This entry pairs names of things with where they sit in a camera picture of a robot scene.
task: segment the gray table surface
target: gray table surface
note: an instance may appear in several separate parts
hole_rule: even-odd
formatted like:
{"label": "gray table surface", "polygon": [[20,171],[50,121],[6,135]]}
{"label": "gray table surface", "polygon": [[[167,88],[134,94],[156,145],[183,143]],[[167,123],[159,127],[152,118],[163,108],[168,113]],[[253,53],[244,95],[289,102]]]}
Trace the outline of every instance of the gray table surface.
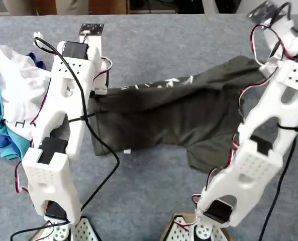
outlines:
{"label": "gray table surface", "polygon": [[[298,16],[294,17],[298,26]],[[207,70],[237,55],[251,56],[252,24],[242,15],[143,15],[84,17],[0,17],[0,44],[27,54],[35,52],[50,68],[52,56],[33,46],[34,31],[56,45],[77,40],[80,25],[105,23],[103,54],[114,62],[110,87],[187,76]],[[262,34],[256,36],[259,55],[268,49]],[[254,106],[263,89],[246,94],[246,108]],[[275,135],[274,123],[259,129]],[[185,149],[173,146],[120,153],[121,166],[85,209],[103,240],[158,240],[174,212],[191,212],[190,195],[201,192],[207,175],[188,167]],[[0,159],[0,240],[21,229],[43,224],[29,196],[17,195],[14,166]],[[73,181],[84,202],[114,165],[111,155],[93,154],[86,132],[81,154],[71,163]],[[22,182],[25,180],[20,171]],[[265,189],[255,209],[229,231],[235,240],[258,240],[275,194],[276,177]],[[23,234],[15,240],[27,240]],[[264,240],[298,240],[298,146],[284,180],[281,196]]]}

